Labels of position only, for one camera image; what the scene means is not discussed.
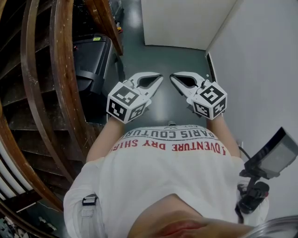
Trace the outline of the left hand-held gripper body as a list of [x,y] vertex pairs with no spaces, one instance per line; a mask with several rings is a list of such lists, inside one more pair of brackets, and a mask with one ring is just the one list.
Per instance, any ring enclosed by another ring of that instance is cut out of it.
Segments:
[[117,83],[108,95],[107,113],[124,124],[140,117],[151,103],[151,86],[135,85],[131,80]]

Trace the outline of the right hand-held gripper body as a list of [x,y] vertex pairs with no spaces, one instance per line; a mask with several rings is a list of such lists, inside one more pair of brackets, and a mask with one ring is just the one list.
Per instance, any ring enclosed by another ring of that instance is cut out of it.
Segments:
[[218,83],[204,81],[204,88],[196,88],[187,102],[194,113],[213,120],[226,109],[227,93]]

